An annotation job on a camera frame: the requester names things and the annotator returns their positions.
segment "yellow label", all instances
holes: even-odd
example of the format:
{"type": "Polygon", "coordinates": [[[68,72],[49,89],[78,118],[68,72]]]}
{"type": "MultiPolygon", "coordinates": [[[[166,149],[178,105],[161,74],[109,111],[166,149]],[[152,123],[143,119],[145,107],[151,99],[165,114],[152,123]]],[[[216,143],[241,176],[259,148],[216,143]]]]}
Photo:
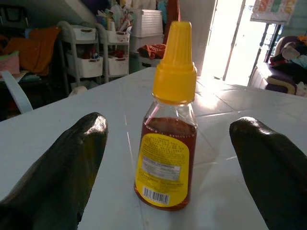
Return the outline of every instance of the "yellow label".
{"type": "Polygon", "coordinates": [[[144,135],[135,177],[141,196],[155,206],[175,206],[186,198],[188,180],[188,147],[166,135],[144,135]]]}

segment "amber liquid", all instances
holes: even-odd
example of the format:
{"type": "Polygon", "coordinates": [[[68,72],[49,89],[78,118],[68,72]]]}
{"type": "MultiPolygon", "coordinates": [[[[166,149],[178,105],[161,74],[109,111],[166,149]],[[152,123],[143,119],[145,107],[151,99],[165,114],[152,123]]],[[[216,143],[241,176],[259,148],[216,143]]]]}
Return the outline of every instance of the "amber liquid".
{"type": "Polygon", "coordinates": [[[186,144],[189,149],[189,181],[188,181],[188,194],[186,198],[178,205],[172,207],[159,207],[148,203],[144,200],[138,191],[137,187],[134,184],[134,190],[139,198],[146,204],[167,211],[176,211],[184,208],[190,201],[190,192],[191,192],[191,180],[192,180],[192,172],[193,172],[193,162],[194,162],[194,152],[195,152],[195,144],[196,144],[196,135],[197,130],[194,126],[185,123],[184,121],[180,121],[176,118],[146,118],[143,122],[142,126],[142,137],[148,133],[158,133],[167,135],[173,138],[176,138],[186,144]]]}

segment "table surface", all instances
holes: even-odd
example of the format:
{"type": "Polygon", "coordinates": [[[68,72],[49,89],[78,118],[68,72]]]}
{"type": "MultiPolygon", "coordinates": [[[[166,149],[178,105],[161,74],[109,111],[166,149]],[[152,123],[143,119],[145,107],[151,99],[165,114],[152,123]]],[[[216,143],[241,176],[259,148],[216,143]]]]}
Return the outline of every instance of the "table surface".
{"type": "Polygon", "coordinates": [[[177,212],[161,211],[144,204],[133,190],[142,120],[153,101],[154,71],[147,68],[1,122],[0,199],[63,131],[97,111],[107,118],[109,136],[78,229],[267,229],[245,185],[229,125],[242,116],[255,117],[307,152],[307,99],[198,79],[191,202],[177,212]]]}

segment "yellow cap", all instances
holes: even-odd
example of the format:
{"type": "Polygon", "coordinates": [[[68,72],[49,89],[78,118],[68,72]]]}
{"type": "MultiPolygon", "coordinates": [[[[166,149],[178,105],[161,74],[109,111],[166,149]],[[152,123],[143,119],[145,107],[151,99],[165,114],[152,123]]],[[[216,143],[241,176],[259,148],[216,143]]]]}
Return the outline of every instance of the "yellow cap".
{"type": "Polygon", "coordinates": [[[197,70],[191,37],[190,22],[172,22],[164,57],[155,72],[154,97],[172,104],[194,100],[197,70]]]}

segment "honey bottle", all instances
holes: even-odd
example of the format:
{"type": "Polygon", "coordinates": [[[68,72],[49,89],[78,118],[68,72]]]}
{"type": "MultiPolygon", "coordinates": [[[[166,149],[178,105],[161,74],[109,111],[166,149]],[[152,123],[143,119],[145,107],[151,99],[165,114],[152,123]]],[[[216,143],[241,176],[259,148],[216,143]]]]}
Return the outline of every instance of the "honey bottle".
{"type": "Polygon", "coordinates": [[[134,190],[158,209],[179,210],[190,200],[197,123],[191,103],[196,86],[191,24],[173,22],[157,66],[154,102],[142,124],[134,190]]]}

